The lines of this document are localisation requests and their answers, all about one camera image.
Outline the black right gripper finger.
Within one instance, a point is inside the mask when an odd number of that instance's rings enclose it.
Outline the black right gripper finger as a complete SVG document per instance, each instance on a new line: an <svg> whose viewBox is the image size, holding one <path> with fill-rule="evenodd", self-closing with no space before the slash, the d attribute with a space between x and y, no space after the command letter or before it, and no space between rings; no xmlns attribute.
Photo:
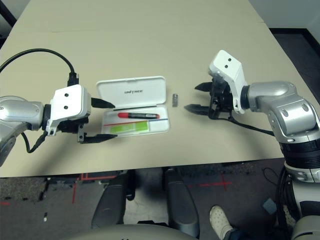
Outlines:
<svg viewBox="0 0 320 240"><path fill-rule="evenodd" d="M198 84L194 89L202 92L210 92L212 90L212 82L203 82Z"/></svg>
<svg viewBox="0 0 320 240"><path fill-rule="evenodd" d="M187 110L190 113L196 114L196 115L208 115L209 114L209 107L203 106L200 104L188 104L184 106L184 109Z"/></svg>

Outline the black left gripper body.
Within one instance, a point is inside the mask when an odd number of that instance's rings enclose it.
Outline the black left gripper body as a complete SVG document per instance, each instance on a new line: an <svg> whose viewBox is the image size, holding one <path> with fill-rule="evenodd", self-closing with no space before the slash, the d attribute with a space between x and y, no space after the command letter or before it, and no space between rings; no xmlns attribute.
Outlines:
<svg viewBox="0 0 320 240"><path fill-rule="evenodd" d="M59 123L59 131L62 133L71 133L77 135L77 142L80 144L88 144L87 133L84 132L84 125L89 122L88 117L76 120L65 120Z"/></svg>

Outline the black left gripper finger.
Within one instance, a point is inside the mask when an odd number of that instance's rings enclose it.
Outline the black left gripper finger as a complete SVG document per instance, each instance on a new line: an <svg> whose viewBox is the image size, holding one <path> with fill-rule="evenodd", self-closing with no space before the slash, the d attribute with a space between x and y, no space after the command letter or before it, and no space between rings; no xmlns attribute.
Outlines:
<svg viewBox="0 0 320 240"><path fill-rule="evenodd" d="M115 106L112 103L105 101L103 99L94 98L94 97L91 98L91 106L93 108L99 108L99 109L113 109L113 108L115 108Z"/></svg>
<svg viewBox="0 0 320 240"><path fill-rule="evenodd" d="M82 144L96 144L116 138L117 134L97 134L95 136L83 136Z"/></svg>

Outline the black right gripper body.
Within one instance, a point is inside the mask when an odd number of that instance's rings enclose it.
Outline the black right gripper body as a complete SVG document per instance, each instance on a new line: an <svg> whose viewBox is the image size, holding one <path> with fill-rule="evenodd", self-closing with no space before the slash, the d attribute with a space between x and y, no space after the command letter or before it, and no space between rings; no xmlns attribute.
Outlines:
<svg viewBox="0 0 320 240"><path fill-rule="evenodd" d="M233 95L229 84L221 77L213 77L210 90L210 102L208 117L218 120L221 113L231 115L233 107Z"/></svg>

